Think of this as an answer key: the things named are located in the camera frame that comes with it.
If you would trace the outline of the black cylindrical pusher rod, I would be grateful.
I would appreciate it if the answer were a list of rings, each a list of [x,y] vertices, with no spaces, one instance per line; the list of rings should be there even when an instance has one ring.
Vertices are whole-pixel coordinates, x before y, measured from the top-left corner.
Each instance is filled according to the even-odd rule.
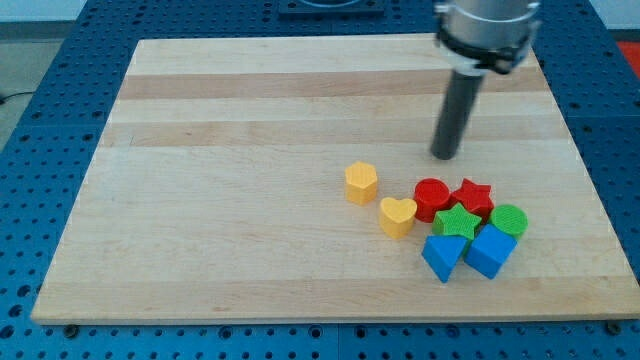
[[[483,82],[483,75],[451,73],[430,147],[436,158],[450,160],[456,156]]]

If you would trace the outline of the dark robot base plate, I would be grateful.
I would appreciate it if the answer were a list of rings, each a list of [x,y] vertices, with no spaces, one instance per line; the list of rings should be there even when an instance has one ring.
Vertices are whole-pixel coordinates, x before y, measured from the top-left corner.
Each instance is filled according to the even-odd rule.
[[[280,18],[381,16],[386,0],[279,0]]]

